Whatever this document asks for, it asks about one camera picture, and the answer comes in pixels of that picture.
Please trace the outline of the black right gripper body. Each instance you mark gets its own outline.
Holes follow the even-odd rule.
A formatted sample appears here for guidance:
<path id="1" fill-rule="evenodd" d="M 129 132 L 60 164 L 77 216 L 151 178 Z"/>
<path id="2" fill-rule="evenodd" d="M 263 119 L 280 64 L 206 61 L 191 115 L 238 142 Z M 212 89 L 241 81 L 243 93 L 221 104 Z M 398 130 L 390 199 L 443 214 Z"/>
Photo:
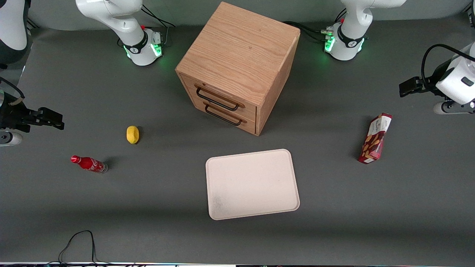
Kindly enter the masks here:
<path id="1" fill-rule="evenodd" d="M 34 111 L 23 103 L 25 98 L 1 98 L 0 128 L 30 132 L 30 126 L 39 126 Z"/>

